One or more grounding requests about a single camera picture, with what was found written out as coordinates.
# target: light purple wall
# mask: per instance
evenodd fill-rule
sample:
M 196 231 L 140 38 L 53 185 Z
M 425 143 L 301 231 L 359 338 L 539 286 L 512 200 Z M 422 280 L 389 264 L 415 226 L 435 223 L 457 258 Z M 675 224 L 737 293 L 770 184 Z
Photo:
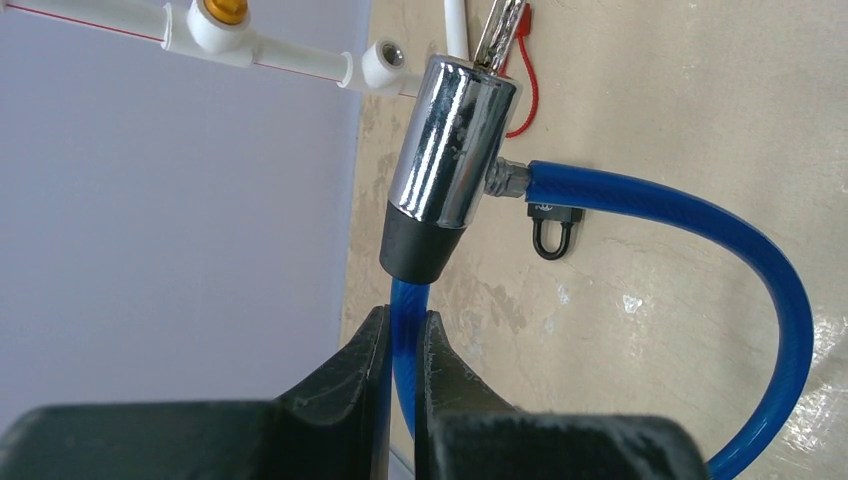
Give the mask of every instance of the light purple wall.
M 364 49 L 369 5 L 251 8 L 342 52 Z M 267 398 L 331 355 L 359 105 L 0 16 L 0 431 L 46 403 Z

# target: concrete floor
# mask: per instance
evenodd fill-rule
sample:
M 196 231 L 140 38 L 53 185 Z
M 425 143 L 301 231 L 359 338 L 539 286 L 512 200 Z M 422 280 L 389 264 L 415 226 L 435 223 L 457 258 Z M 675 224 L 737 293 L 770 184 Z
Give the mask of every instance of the concrete floor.
M 469 0 L 478 38 L 491 3 Z M 743 478 L 844 478 L 848 422 L 848 4 L 534 3 L 528 47 L 541 106 L 502 154 L 643 177 L 752 222 L 794 262 L 816 321 L 793 416 Z M 417 71 L 444 51 L 441 2 L 374 0 L 371 39 Z M 508 73 L 526 82 L 521 62 Z M 523 120 L 529 94 L 514 124 Z M 388 185 L 412 99 L 365 101 L 341 341 L 389 298 L 378 264 Z M 514 199 L 484 198 L 431 307 L 454 347 L 533 411 L 652 413 L 706 457 L 744 423 L 773 367 L 777 326 L 759 279 L 669 227 L 589 212 L 573 253 L 547 262 Z M 412 442 L 395 404 L 394 443 Z

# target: blue cable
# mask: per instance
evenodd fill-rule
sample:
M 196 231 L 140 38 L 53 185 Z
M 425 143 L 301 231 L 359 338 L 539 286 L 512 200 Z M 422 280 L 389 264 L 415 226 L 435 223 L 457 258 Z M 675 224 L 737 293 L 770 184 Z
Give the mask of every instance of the blue cable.
M 813 319 L 810 302 L 795 269 L 754 227 L 720 207 L 679 190 L 624 175 L 547 162 L 533 162 L 529 168 L 532 182 L 527 189 L 527 201 L 530 203 L 601 210 L 681 228 L 735 253 L 765 283 L 780 327 L 774 373 L 751 418 L 707 462 L 712 478 L 734 478 L 777 435 L 795 408 L 809 374 Z M 401 409 L 413 436 L 415 348 L 417 333 L 425 318 L 427 294 L 426 287 L 410 286 L 397 280 L 392 284 L 395 382 Z

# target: black rubber cap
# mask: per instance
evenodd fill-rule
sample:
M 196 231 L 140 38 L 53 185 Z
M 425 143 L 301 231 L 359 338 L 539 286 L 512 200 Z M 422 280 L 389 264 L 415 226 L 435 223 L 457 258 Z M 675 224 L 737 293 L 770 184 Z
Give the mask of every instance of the black rubber cap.
M 394 205 L 386 206 L 380 265 L 406 283 L 427 285 L 442 275 L 464 228 L 442 228 L 421 223 Z

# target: red string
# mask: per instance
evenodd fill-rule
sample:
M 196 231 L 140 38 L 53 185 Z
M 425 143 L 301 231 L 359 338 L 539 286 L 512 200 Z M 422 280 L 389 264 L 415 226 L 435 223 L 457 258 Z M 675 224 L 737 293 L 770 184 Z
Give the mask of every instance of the red string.
M 526 132 L 533 120 L 536 118 L 536 112 L 539 110 L 539 82 L 536 80 L 536 70 L 533 68 L 533 62 L 530 61 L 530 54 L 527 53 L 527 45 L 524 43 L 524 37 L 518 37 L 518 48 L 521 50 L 521 58 L 524 60 L 524 66 L 527 67 L 527 76 L 530 77 L 530 91 L 532 100 L 530 103 L 530 112 L 527 113 L 527 119 L 524 123 L 512 132 L 506 134 L 506 138 L 515 138 Z

